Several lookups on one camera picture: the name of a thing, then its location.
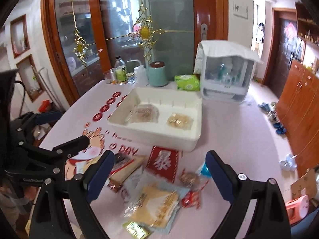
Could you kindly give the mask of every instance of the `doorway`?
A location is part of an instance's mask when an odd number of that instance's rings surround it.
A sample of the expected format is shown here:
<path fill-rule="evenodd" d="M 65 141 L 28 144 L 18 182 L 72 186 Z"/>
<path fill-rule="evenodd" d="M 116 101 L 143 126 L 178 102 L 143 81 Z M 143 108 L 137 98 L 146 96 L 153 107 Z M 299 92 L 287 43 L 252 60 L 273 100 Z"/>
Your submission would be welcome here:
<path fill-rule="evenodd" d="M 301 58 L 301 54 L 296 10 L 273 8 L 272 45 L 263 83 L 278 98 L 286 84 L 292 59 Z"/>

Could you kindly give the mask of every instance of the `red envelope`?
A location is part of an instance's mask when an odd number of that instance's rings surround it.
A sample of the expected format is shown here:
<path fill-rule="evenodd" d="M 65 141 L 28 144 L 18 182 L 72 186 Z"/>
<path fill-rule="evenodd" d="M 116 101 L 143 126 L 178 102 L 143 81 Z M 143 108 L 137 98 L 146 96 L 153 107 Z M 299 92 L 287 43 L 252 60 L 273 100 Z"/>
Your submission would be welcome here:
<path fill-rule="evenodd" d="M 173 183 L 175 181 L 177 167 L 178 151 L 153 147 L 146 168 Z"/>

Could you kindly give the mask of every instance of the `blue gripper pad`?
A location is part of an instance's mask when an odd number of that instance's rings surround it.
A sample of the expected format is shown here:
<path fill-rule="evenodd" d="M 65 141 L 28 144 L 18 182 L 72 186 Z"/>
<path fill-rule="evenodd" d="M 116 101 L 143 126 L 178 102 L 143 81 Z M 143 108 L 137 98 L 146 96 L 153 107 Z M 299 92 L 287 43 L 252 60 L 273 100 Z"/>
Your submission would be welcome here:
<path fill-rule="evenodd" d="M 114 154 L 107 150 L 96 164 L 92 164 L 84 173 L 83 187 L 87 190 L 87 202 L 96 200 L 114 166 Z"/>
<path fill-rule="evenodd" d="M 63 114 L 59 111 L 40 113 L 36 116 L 35 122 L 37 125 L 55 122 L 58 121 L 62 117 L 62 115 Z"/>
<path fill-rule="evenodd" d="M 215 151 L 207 152 L 206 166 L 212 175 L 213 180 L 216 183 L 223 199 L 232 204 L 235 200 L 233 186 L 236 185 L 233 184 L 233 182 L 236 182 L 233 179 L 236 178 L 236 176 L 230 176 L 236 175 L 235 171 L 229 165 L 224 164 Z"/>

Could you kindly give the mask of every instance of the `light switch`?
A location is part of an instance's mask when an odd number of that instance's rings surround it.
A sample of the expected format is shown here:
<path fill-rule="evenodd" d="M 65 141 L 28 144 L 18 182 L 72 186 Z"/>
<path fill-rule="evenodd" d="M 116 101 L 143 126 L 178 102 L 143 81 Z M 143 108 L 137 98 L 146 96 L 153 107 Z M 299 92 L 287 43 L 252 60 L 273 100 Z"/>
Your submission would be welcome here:
<path fill-rule="evenodd" d="M 233 3 L 233 13 L 238 17 L 242 17 L 244 19 L 248 19 L 248 6 L 240 5 L 239 3 Z"/>

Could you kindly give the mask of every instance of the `brown lid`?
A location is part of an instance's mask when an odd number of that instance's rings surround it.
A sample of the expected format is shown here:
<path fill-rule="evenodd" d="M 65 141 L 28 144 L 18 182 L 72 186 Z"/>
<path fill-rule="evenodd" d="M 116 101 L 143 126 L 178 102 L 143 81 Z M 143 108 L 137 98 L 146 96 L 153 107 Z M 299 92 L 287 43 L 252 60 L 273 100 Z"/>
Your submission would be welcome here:
<path fill-rule="evenodd" d="M 156 62 L 150 63 L 150 67 L 153 67 L 153 68 L 160 68 L 163 66 L 165 66 L 165 64 L 162 61 L 156 61 Z"/>

